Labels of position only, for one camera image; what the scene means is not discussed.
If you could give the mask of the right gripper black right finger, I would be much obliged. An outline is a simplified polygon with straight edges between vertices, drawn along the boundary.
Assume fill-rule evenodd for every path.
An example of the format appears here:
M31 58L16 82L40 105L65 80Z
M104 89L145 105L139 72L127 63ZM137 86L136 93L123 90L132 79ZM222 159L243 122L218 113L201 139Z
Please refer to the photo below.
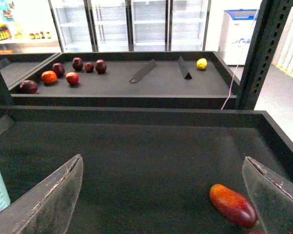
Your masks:
M242 175L264 232L293 234L293 183L250 156Z

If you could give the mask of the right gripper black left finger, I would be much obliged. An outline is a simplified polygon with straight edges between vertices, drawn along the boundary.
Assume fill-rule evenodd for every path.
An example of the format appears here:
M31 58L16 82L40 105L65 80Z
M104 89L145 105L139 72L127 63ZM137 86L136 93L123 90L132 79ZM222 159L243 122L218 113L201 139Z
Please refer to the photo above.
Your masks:
M84 163L75 155L0 212L0 234L64 234L83 179Z

